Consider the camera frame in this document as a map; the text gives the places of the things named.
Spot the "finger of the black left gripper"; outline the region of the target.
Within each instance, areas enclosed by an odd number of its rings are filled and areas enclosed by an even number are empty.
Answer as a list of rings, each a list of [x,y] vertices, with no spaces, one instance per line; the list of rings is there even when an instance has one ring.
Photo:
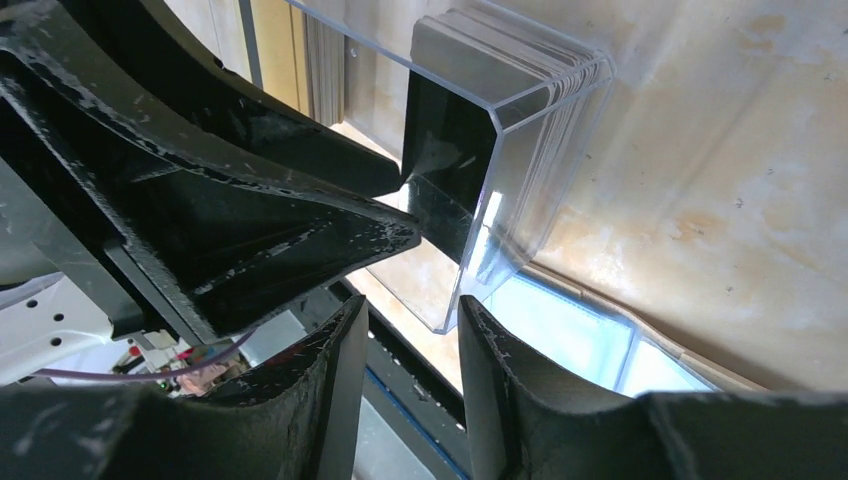
[[[66,274],[123,333],[211,342],[418,246],[409,214],[171,110],[63,7],[1,5],[1,282]]]
[[[395,162],[228,70],[163,1],[65,1],[126,73],[203,131],[250,153],[374,198],[401,184]]]

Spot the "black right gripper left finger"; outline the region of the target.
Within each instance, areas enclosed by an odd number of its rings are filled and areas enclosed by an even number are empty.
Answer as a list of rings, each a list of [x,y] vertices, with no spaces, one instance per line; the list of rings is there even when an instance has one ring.
[[[21,387],[1,393],[5,479],[349,479],[368,305],[201,397],[154,387]]]

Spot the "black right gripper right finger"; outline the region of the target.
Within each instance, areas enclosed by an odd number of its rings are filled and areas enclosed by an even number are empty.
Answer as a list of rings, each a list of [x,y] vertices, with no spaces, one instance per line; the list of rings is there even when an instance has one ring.
[[[465,422],[476,479],[843,479],[847,397],[647,393],[564,369],[474,297],[458,303]]]

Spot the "black card stack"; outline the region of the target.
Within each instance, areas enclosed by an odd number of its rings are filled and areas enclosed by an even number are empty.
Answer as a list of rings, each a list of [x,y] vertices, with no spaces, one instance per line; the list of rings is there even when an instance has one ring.
[[[421,17],[410,56],[403,173],[443,192],[482,245],[449,254],[467,269],[529,261],[596,126],[610,57],[490,2]]]

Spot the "beige leather card holder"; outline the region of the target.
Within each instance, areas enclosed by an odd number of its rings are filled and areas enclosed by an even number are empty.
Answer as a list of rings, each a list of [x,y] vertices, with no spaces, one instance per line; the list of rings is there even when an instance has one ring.
[[[509,333],[547,359],[629,397],[763,388],[681,347],[600,296],[549,276],[516,273],[483,304]]]

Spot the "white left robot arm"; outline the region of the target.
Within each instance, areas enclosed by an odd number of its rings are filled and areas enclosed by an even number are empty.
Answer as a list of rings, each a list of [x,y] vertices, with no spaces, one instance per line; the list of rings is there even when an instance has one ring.
[[[397,165],[228,70],[163,1],[1,5],[1,380],[211,344],[419,245]]]

